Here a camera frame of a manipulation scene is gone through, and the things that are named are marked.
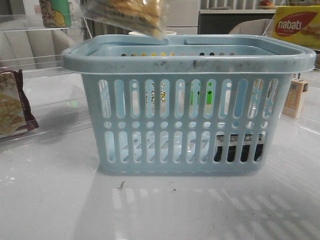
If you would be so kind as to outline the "bread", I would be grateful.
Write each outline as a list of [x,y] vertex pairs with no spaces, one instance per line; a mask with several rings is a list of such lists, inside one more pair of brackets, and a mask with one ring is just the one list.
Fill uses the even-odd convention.
[[87,0],[80,7],[92,21],[163,39],[168,3],[165,0]]

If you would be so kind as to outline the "light blue plastic basket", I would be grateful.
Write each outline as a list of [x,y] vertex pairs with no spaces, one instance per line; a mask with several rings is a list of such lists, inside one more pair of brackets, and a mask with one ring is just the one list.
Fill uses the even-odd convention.
[[[81,75],[99,162],[110,174],[240,175],[262,168],[294,74],[314,50],[241,34],[100,35],[62,54]],[[265,132],[260,160],[254,161]],[[227,162],[232,134],[235,160]],[[244,136],[249,157],[240,161]],[[224,135],[221,161],[214,161]]]

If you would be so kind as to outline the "white paper cup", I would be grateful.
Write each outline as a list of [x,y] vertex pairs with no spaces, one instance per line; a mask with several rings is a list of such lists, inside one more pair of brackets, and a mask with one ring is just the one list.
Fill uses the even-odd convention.
[[177,33],[174,31],[146,31],[146,32],[139,32],[139,31],[130,31],[128,33],[129,36],[143,36],[143,37],[153,37],[157,39],[163,39],[167,36],[175,36]]

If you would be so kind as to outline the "clear acrylic left shelf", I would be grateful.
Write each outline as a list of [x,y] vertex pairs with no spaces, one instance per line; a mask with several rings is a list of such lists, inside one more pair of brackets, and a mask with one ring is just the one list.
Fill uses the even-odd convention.
[[92,123],[77,73],[62,68],[73,31],[45,28],[36,15],[0,18],[1,70],[22,70],[23,90],[38,127],[0,141],[0,161],[30,162],[57,154],[96,155]]

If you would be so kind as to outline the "clear acrylic shelf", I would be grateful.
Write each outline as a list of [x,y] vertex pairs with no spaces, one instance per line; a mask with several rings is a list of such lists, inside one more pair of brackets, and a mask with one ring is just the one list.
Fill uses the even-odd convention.
[[281,119],[304,130],[320,134],[320,69],[296,73],[295,79],[308,81],[308,89],[302,95],[302,108],[297,118],[281,114]]
[[62,68],[73,31],[45,28],[36,15],[0,18],[1,70],[22,70],[23,90],[38,127],[0,141],[0,161],[30,162],[57,154],[96,155],[92,123],[77,73]]

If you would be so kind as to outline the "white cabinet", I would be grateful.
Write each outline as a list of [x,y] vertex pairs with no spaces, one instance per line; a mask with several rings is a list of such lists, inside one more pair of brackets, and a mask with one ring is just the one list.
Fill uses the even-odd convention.
[[177,35],[197,35],[201,1],[167,0],[167,4],[165,29]]

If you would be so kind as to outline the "small beige carton box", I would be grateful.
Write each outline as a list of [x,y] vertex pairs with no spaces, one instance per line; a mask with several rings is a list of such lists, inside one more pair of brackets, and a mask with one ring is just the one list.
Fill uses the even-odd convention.
[[309,81],[294,78],[291,81],[289,91],[284,103],[282,114],[297,119],[300,117],[303,107],[305,95],[308,92]]

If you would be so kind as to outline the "clear acrylic right shelf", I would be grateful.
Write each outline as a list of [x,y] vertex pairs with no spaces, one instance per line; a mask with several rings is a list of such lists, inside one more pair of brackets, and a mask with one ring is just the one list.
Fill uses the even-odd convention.
[[308,89],[302,95],[302,108],[297,118],[281,114],[281,119],[304,130],[320,134],[320,69],[296,73],[295,79],[308,81]]

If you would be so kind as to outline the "maroon almond cracker packet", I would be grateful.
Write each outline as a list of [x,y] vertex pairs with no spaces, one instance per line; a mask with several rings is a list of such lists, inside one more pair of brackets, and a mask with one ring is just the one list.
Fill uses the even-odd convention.
[[39,127],[23,90],[23,71],[0,73],[0,137],[23,135]]

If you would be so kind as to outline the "green cartoon snack bag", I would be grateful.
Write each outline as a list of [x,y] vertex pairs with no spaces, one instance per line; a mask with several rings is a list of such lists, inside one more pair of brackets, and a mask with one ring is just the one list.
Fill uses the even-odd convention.
[[67,0],[40,0],[43,25],[47,28],[69,28],[72,25]]

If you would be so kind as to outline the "yellow nabati wafer box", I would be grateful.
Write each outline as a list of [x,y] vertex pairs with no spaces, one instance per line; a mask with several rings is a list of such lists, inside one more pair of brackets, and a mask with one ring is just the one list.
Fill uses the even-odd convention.
[[278,7],[270,36],[318,51],[320,7],[318,5]]

